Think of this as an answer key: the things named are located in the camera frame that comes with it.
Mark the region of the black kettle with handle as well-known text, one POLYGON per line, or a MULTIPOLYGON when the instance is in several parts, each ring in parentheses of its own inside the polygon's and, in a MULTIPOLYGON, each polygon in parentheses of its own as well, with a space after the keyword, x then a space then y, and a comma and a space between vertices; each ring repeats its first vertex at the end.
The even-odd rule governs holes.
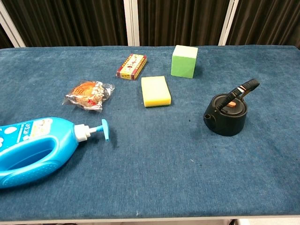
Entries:
POLYGON ((205 125, 222 136, 238 134, 244 127, 248 112, 243 98, 259 85, 256 79, 251 79, 229 93, 215 95, 203 115, 205 125))

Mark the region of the yellow sponge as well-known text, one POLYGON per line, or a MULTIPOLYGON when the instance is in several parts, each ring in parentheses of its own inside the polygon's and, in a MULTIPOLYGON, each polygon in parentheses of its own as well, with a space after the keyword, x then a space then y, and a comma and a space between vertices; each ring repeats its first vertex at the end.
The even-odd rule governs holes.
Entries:
POLYGON ((141 87, 145 107, 171 104, 171 94, 164 76, 142 77, 141 87))

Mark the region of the red yellow printed box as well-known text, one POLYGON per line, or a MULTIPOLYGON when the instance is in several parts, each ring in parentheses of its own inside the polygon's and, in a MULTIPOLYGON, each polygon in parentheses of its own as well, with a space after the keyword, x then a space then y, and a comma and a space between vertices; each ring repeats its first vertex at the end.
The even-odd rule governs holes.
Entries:
POLYGON ((118 78, 136 80, 147 62, 146 55, 130 54, 116 72, 118 78))

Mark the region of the blue table cloth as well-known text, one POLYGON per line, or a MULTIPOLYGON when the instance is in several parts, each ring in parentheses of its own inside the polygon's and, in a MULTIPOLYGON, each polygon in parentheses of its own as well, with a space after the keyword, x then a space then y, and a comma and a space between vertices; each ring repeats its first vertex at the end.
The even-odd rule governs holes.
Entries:
POLYGON ((193 79, 171 75, 173 48, 44 47, 0 50, 0 125, 55 116, 96 126, 57 172, 0 190, 0 222, 54 219, 300 216, 300 50, 200 46, 193 79), (116 72, 146 55, 134 81, 116 72), (164 76, 171 104, 145 107, 142 77, 164 76), (215 95, 256 79, 234 136, 203 115, 215 95), (81 81, 113 84, 102 112, 63 105, 81 81))

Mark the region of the green cube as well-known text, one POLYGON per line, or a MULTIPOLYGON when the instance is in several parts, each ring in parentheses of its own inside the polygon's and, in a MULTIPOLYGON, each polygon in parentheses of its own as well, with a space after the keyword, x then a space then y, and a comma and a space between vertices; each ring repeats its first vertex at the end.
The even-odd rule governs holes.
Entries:
POLYGON ((192 79, 197 53, 197 47, 176 45, 172 54, 171 75, 192 79))

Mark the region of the wrapped mooncake packet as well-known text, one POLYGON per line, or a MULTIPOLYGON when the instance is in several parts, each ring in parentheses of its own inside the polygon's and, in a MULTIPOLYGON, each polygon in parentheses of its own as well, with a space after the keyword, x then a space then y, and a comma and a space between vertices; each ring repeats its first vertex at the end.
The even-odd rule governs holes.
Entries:
POLYGON ((110 98, 114 89, 113 84, 83 80, 64 96, 62 104, 102 112, 103 103, 110 98))

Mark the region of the blue detergent pump bottle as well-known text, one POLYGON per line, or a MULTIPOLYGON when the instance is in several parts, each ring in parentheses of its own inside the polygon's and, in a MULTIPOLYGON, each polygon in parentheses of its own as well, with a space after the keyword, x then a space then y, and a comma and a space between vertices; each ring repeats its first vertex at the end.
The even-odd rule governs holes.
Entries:
POLYGON ((42 179, 61 168, 80 142, 103 132, 109 140, 109 125, 89 127, 57 117, 28 120, 0 126, 0 189, 42 179))

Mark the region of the dark pleated curtain panel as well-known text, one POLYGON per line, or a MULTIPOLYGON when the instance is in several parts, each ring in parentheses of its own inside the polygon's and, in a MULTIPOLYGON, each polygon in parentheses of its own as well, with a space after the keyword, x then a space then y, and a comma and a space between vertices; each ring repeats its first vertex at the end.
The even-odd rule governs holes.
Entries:
POLYGON ((26 47, 127 45, 123 0, 2 0, 26 47))
POLYGON ((0 49, 13 48, 13 44, 0 24, 0 49))
POLYGON ((226 44, 300 49, 300 0, 239 0, 226 44))
POLYGON ((218 45, 229 2, 137 0, 140 45, 218 45))

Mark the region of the white frame post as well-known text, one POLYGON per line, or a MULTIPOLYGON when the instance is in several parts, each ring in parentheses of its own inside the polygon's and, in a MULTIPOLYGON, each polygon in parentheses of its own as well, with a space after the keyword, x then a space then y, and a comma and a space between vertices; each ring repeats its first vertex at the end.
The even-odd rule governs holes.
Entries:
POLYGON ((138 1, 123 0, 128 46, 140 46, 138 1))
POLYGON ((230 30, 231 30, 231 26, 233 23, 233 19, 236 13, 236 9, 238 6, 239 0, 230 0, 229 1, 229 5, 227 8, 227 12, 225 15, 225 20, 223 23, 223 27, 222 27, 222 31, 221 31, 221 35, 219 38, 219 42, 218 42, 218 46, 224 46, 226 45, 230 30))
POLYGON ((26 47, 2 0, 0 0, 0 24, 15 48, 26 47))

